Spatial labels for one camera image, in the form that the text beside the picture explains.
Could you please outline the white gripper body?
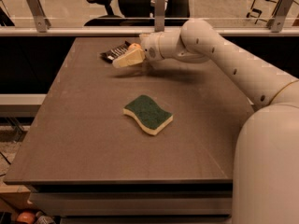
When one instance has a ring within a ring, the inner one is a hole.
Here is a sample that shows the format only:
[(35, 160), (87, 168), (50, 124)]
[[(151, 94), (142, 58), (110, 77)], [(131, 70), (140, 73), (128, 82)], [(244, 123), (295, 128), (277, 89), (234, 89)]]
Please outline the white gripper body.
[(141, 48), (144, 50), (145, 56), (149, 61), (160, 61), (163, 59), (159, 45), (160, 36), (161, 33), (150, 33), (149, 42), (141, 43)]

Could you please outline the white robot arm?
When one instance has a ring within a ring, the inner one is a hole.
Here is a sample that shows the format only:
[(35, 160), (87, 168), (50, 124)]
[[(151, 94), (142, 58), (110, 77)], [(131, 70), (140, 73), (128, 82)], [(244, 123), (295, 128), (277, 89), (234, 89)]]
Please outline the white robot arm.
[(140, 36), (117, 68), (166, 59), (212, 61), (242, 93), (249, 114), (235, 141), (232, 224), (299, 224), (299, 80), (242, 49), (202, 19)]

